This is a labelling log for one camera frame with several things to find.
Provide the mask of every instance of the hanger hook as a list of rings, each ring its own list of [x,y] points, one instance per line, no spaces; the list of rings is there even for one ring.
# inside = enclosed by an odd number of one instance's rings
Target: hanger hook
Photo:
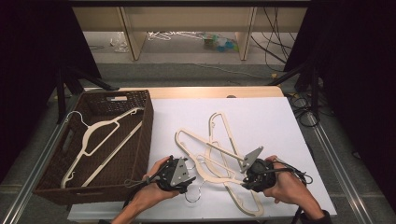
[[[83,123],[85,126],[87,126],[87,128],[90,127],[90,126],[88,126],[88,124],[86,124],[86,123],[84,122],[84,120],[82,119],[82,114],[79,113],[78,111],[72,111],[72,112],[70,112],[69,114],[67,114],[66,119],[64,120],[64,122],[68,122],[68,121],[69,121],[70,115],[73,114],[73,113],[79,114],[79,116],[81,117],[81,123]]]

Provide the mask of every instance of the human hand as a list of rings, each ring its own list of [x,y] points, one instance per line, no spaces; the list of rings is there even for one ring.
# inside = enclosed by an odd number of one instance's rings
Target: human hand
[[[285,168],[283,164],[276,162],[276,156],[270,156],[266,160],[273,162],[274,169]],[[324,217],[317,200],[301,180],[291,172],[276,172],[276,184],[265,189],[263,193],[266,197],[275,198],[275,203],[292,203],[301,206],[310,219]]]
[[[161,165],[169,160],[169,157],[165,157],[159,161],[156,161],[154,165],[151,167],[151,169],[148,171],[147,174],[143,175],[143,180],[145,180],[147,177],[150,177],[157,173],[157,171],[160,169]],[[151,183],[145,187],[143,187],[141,190],[139,190],[134,198],[132,199],[131,203],[136,203],[139,205],[139,208],[144,211],[155,204],[165,200],[165,199],[170,199],[175,196],[177,196],[179,192],[177,190],[172,190],[172,191],[165,191],[162,190],[158,187],[157,183]]]
[[[143,175],[143,180],[148,176],[154,175],[160,169],[160,166],[166,162],[169,157],[165,157],[159,161],[156,161],[151,169]],[[150,183],[147,186],[139,190],[131,202],[126,206],[112,221],[113,224],[120,223],[132,223],[135,217],[141,212],[149,209],[155,204],[177,196],[179,192],[177,190],[165,191],[158,187],[157,183]]]

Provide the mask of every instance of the floor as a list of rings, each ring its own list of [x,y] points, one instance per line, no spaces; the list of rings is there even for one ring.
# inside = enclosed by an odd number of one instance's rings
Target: floor
[[[138,61],[132,62],[125,52],[114,52],[111,40],[114,33],[86,33],[92,54],[103,76],[103,81],[120,87],[160,87],[160,86],[254,86],[266,85],[273,77],[281,76],[283,63],[265,54],[251,41],[246,61],[239,60],[234,49],[223,52],[208,48],[204,42],[184,35],[169,35],[170,40],[153,38],[147,40]],[[230,39],[233,34],[221,33]],[[253,34],[264,48],[268,41],[263,37],[270,34]],[[281,34],[282,44],[292,47],[297,34]],[[268,44],[268,50],[285,60],[281,47]],[[297,77],[281,84],[285,93],[294,93],[293,84]],[[309,100],[309,91],[300,94]],[[300,106],[302,100],[292,103]],[[321,95],[319,126],[305,127],[311,117],[302,118],[301,131],[306,143],[312,148],[315,163],[323,179],[338,215],[333,223],[396,223],[396,216],[387,200],[374,182],[370,173],[356,156],[336,115],[327,106]],[[27,188],[27,180],[37,175],[36,162],[40,160],[43,148],[55,129],[57,119],[56,95],[49,98],[48,110],[42,115],[36,132],[31,136],[29,146],[21,152],[6,179],[0,185],[0,218],[5,223],[73,223],[67,220],[67,207],[56,205],[35,195],[27,194],[23,205],[19,192]],[[15,216],[15,222],[7,217],[8,209],[19,209],[22,214]],[[266,223],[290,223],[290,220],[270,220]]]

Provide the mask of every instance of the tangled hangers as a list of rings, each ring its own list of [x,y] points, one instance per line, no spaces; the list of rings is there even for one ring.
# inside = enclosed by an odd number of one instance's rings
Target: tangled hangers
[[[213,124],[214,124],[214,117],[220,115],[222,117],[222,121],[223,124],[227,130],[227,135],[228,135],[228,139],[231,142],[232,148],[233,148],[233,152],[222,148],[220,143],[218,141],[215,141],[213,138]],[[233,192],[232,188],[231,188],[231,183],[235,183],[237,185],[242,185],[243,181],[236,179],[236,171],[232,170],[228,164],[227,161],[225,160],[225,155],[231,156],[235,159],[238,160],[238,164],[240,167],[240,172],[244,173],[246,171],[246,169],[249,167],[250,164],[252,164],[257,157],[259,156],[259,154],[262,151],[262,147],[257,148],[256,150],[253,150],[252,152],[248,153],[246,155],[245,158],[243,158],[240,153],[238,152],[237,148],[235,147],[235,143],[233,140],[233,136],[231,134],[231,130],[228,126],[228,122],[227,119],[225,118],[225,115],[223,115],[222,113],[215,113],[213,114],[210,119],[209,119],[209,140],[204,139],[203,137],[192,133],[190,131],[187,131],[185,129],[180,129],[176,132],[175,134],[175,141],[177,143],[177,145],[183,150],[185,151],[185,153],[194,161],[197,172],[200,174],[200,176],[204,179],[204,181],[208,181],[208,182],[212,182],[212,183],[221,183],[224,185],[224,187],[227,189],[227,191],[230,193],[233,201],[235,202],[236,206],[245,214],[249,215],[249,216],[260,216],[263,213],[263,207],[262,204],[257,196],[257,194],[253,191],[251,191],[251,195],[253,197],[253,200],[255,202],[255,204],[257,205],[258,210],[257,211],[251,211],[248,210],[244,207],[243,205],[243,201],[240,200],[236,194]],[[186,134],[187,136],[198,140],[204,144],[206,144],[206,150],[205,150],[205,155],[202,154],[198,154],[198,155],[194,155],[192,154],[188,148],[186,147],[186,144],[181,142],[179,139],[179,136],[181,133]],[[218,150],[221,153],[221,157],[222,157],[222,162],[219,161],[215,161],[213,159],[210,158],[210,152],[212,150],[212,148]],[[204,168],[202,167],[201,163],[198,161],[198,157],[203,157],[205,158],[205,164],[206,167],[208,168],[208,170],[215,175],[216,177],[209,175],[205,172]],[[227,172],[227,175],[223,175],[218,169],[215,168],[214,164],[216,164],[217,166],[221,167],[222,169],[224,169]]]

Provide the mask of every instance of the gray floor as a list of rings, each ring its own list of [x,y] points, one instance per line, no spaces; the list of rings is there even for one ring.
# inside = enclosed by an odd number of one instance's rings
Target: gray floor
[[[102,49],[93,49],[92,53],[103,80],[114,86],[255,86],[269,83],[272,80],[271,74],[282,75],[265,64],[264,53],[256,47],[254,42],[249,48],[247,61],[240,61],[238,53],[234,50],[217,52],[215,49],[204,48],[200,40],[173,35],[171,41],[157,39],[147,41],[139,61],[131,62],[128,59],[128,53],[113,52],[114,49],[109,46],[111,34],[86,35],[90,45],[103,46]],[[232,34],[223,35],[234,38]],[[254,34],[254,36],[266,46],[262,34]],[[282,34],[282,41],[285,45],[292,46],[293,42],[289,34]],[[270,45],[269,50],[279,57],[283,56],[276,45]],[[268,57],[267,62],[272,68],[282,68],[282,63],[273,57]],[[294,92],[293,84],[296,78],[282,83],[282,91]],[[91,86],[87,82],[83,84],[86,87]],[[320,104],[326,105],[323,96]],[[372,223],[396,223],[395,213],[389,207],[368,170],[362,161],[352,156],[353,146],[338,123],[337,117],[329,116],[332,112],[329,107],[324,106],[320,111],[322,112],[320,125],[367,208]],[[5,218],[21,186],[29,178],[42,149],[55,128],[56,119],[57,102],[53,95],[49,98],[48,109],[42,115],[36,132],[31,136],[29,146],[21,152],[6,179],[0,185],[0,218]],[[343,190],[342,183],[339,182],[332,168],[326,149],[318,139],[316,130],[301,126],[301,131],[305,141],[313,149],[315,163],[336,207],[338,215],[332,218],[333,223],[360,223]],[[65,206],[59,206],[32,195],[19,218],[19,223],[72,222],[67,220]],[[290,220],[273,220],[266,223],[290,223]]]

